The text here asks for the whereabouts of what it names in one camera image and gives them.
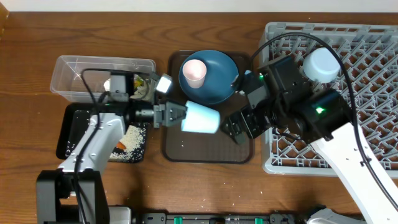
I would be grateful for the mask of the white paper napkin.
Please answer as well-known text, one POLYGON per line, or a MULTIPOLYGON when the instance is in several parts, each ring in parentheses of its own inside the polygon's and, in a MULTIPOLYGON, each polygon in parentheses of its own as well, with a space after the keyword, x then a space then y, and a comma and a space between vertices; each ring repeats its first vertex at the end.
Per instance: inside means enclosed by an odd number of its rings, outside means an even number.
POLYGON ((153 94, 154 88, 151 85, 140 86, 130 97, 130 99, 149 101, 153 94))

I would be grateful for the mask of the pile of white rice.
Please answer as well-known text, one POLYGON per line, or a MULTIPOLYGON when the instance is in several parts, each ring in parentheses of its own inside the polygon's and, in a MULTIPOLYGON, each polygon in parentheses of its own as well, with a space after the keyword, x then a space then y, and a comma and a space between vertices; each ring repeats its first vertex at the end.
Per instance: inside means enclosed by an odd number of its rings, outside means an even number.
MULTIPOLYGON (((66 146, 60 150, 61 155, 68 157, 76 148, 90 124, 90 112, 76 110, 72 116, 71 126, 67 128, 67 139, 63 140, 66 146)), ((125 150, 114 148, 109 160, 111 162, 137 163, 143 160, 146 148, 147 128, 145 126, 130 125, 119 141, 126 147, 125 150)))

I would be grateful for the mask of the light blue cup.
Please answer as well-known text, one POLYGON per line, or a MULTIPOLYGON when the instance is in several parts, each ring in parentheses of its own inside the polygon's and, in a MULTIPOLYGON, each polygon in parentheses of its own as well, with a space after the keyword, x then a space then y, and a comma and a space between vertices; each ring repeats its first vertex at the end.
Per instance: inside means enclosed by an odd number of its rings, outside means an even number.
POLYGON ((191 133, 214 134, 220 126, 221 115, 198 103, 187 101, 186 117, 182 120, 181 131, 191 133))

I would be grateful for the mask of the yellow green snack wrapper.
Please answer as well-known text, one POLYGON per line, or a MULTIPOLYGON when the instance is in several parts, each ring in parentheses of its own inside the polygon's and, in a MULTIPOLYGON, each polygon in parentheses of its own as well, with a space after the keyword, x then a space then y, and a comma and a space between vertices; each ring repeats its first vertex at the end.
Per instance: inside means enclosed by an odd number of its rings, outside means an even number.
POLYGON ((145 86, 145 80, 138 74, 134 75, 134 88, 138 89, 145 86))

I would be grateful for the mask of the orange carrot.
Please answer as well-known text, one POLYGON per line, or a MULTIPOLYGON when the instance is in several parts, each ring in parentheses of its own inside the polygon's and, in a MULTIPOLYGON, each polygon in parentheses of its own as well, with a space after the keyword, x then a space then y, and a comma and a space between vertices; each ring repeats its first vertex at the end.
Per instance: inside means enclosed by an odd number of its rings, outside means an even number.
POLYGON ((124 145, 123 143, 121 143, 121 142, 118 142, 117 145, 116 145, 116 147, 117 147, 118 149, 120 149, 120 150, 125 150, 125 149, 126 149, 125 145, 124 145))

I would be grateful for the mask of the light blue bowl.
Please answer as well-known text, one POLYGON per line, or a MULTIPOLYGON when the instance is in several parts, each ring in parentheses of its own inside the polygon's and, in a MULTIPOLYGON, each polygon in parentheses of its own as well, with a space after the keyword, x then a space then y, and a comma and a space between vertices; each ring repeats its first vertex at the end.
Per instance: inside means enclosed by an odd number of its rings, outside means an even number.
POLYGON ((330 83, 338 75, 340 65, 327 48, 319 48, 303 61, 303 72, 307 78, 319 83, 330 83))

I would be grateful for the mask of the pink cup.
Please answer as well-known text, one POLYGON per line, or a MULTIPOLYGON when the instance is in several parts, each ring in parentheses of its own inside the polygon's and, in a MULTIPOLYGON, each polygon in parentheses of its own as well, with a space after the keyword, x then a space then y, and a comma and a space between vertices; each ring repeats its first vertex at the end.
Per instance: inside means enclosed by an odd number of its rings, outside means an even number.
POLYGON ((206 65, 197 59, 191 59, 183 65, 183 75, 191 88, 200 88, 205 81, 206 65))

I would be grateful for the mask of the white tissue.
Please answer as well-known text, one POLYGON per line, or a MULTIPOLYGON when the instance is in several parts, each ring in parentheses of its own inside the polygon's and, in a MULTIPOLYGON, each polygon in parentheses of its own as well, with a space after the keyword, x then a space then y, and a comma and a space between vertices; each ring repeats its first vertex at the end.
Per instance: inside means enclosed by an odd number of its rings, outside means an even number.
POLYGON ((110 79, 106 80, 103 86, 105 91, 110 91, 110 79))

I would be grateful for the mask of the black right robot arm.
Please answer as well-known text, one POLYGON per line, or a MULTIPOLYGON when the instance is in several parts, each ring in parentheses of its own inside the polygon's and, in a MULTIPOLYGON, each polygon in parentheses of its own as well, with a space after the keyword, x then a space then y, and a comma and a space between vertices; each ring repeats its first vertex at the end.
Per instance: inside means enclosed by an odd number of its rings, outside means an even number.
POLYGON ((269 128, 288 127, 311 146, 337 176, 357 204, 363 223, 397 223, 397 186, 370 149, 354 109, 333 89, 312 94, 294 86, 287 108, 280 95, 270 96, 263 82, 249 87, 250 100, 227 116, 221 130, 236 143, 254 139, 269 128))

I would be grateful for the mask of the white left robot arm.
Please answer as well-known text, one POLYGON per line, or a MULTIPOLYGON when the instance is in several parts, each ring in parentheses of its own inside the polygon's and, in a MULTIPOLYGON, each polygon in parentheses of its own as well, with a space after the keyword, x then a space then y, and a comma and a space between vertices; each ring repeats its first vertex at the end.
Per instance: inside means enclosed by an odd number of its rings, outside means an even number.
POLYGON ((69 157, 36 180, 38 223, 132 223, 132 210, 108 205, 101 179, 110 155, 134 118, 170 127, 185 119, 185 105, 167 101, 135 106, 126 93, 106 91, 90 104, 93 115, 69 157))

